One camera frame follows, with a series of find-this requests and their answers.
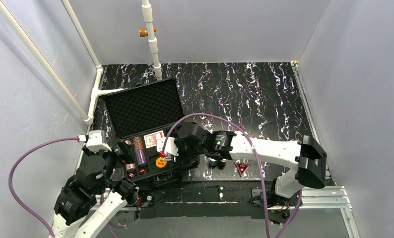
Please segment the robotic arm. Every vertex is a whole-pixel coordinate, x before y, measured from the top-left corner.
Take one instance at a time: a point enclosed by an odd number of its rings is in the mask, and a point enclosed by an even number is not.
[[[158,140],[157,149],[162,151],[163,141]],[[271,141],[251,139],[253,146],[240,132],[209,131],[193,122],[182,125],[178,137],[168,138],[165,154],[205,154],[221,160],[254,159],[253,147],[257,149],[262,162],[269,162],[290,168],[283,176],[273,181],[268,193],[270,204],[282,204],[303,187],[323,188],[326,185],[327,154],[310,136],[302,141]]]
[[[121,208],[138,199],[138,186],[130,180],[124,178],[115,185],[111,182],[113,169],[124,164],[103,138],[100,130],[89,133],[83,148],[88,158],[82,161],[58,196],[52,226],[57,238],[94,238]],[[251,146],[240,132],[210,133],[194,122],[187,122],[173,137],[158,139],[158,151],[162,151],[165,140],[165,160],[201,154],[216,160],[252,159],[253,148],[257,148],[261,161],[288,167],[290,170],[276,178],[268,192],[271,205],[284,204],[303,187],[325,187],[327,154],[310,136],[304,136],[302,141],[286,142],[252,138]],[[107,187],[112,189],[108,198],[80,226],[96,204],[95,196],[103,194]]]
[[[100,130],[89,133],[83,148],[88,158],[67,180],[57,198],[52,226],[56,238],[94,238],[121,208],[138,199],[138,186],[130,180],[123,179],[115,185],[111,183],[113,169],[122,161],[103,138]],[[80,226],[96,204],[95,196],[103,194],[107,187],[112,189],[108,198]]]

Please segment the round orange sticker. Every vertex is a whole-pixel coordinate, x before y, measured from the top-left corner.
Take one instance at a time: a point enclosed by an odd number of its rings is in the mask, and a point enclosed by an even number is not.
[[[159,158],[156,160],[156,166],[157,166],[158,168],[163,168],[163,167],[165,167],[167,164],[168,164],[168,161],[164,161],[162,157],[159,157]]]

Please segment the playing card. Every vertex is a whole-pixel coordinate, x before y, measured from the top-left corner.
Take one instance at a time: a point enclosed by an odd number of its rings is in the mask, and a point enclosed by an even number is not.
[[[145,135],[144,142],[146,144],[146,148],[156,146],[157,140],[163,137],[165,137],[163,131],[158,131],[149,135]]]

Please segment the white pipe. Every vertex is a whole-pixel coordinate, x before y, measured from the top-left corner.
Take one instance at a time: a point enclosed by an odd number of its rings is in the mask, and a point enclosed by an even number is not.
[[[94,119],[94,114],[95,114],[95,109],[96,105],[98,104],[98,97],[99,97],[99,86],[101,84],[101,77],[104,69],[102,66],[100,66],[96,70],[96,77],[95,77],[95,84],[93,85],[92,88],[92,94],[90,95],[90,104],[89,104],[89,112],[88,112],[88,119],[85,120],[85,122],[88,125],[93,124],[93,119]]]
[[[149,0],[141,0],[141,10],[143,11],[143,18],[146,22],[147,34],[149,35],[149,47],[150,52],[152,52],[153,57],[153,68],[155,70],[155,75],[157,80],[162,79],[162,67],[159,63],[157,39],[153,31],[153,16],[152,16],[152,5],[150,5]]]
[[[98,58],[96,57],[96,54],[93,51],[92,46],[90,45],[90,42],[87,39],[86,34],[84,33],[83,28],[81,27],[80,22],[78,21],[77,16],[74,13],[73,8],[71,7],[70,2],[68,0],[61,0],[61,1],[63,2],[64,6],[66,7],[66,10],[67,10],[71,20],[73,21],[74,26],[76,27],[76,29],[77,29],[77,31],[78,31],[78,33],[79,33],[84,45],[86,46],[87,51],[90,54],[90,57],[92,57],[92,60],[95,63],[95,66],[97,68],[101,67],[102,65],[99,62]]]
[[[19,22],[13,16],[13,14],[10,12],[10,10],[7,8],[7,6],[4,4],[4,2],[2,2],[2,0],[0,0],[0,13],[4,17],[4,19],[7,21],[7,23],[10,25],[10,27],[13,29],[13,31],[17,34],[17,36],[25,44],[25,46],[30,51],[30,53],[32,53],[32,55],[41,64],[41,66],[48,73],[48,75],[51,77],[51,79],[61,89],[62,93],[68,99],[70,104],[72,104],[74,106],[76,112],[79,113],[81,115],[81,117],[83,118],[83,120],[87,123],[87,121],[89,121],[89,116],[87,115],[87,113],[81,107],[81,105],[76,100],[76,98],[73,96],[73,94],[68,90],[68,88],[63,83],[61,78],[58,76],[58,74],[55,72],[55,70],[51,67],[50,63],[47,61],[47,59],[44,57],[44,55],[41,53],[41,51],[38,49],[38,47],[36,47],[35,43],[33,43],[33,41],[27,35],[26,31],[19,24]]]
[[[115,93],[121,90],[124,90],[125,88],[118,88],[118,89],[108,89],[108,90],[99,90],[98,91],[98,96],[103,96],[103,95],[107,95],[109,93]]]

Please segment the foam padding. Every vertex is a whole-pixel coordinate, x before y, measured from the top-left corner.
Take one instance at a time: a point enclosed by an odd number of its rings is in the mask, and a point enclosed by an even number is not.
[[[184,116],[175,79],[108,94],[104,102],[120,139],[173,124]]]

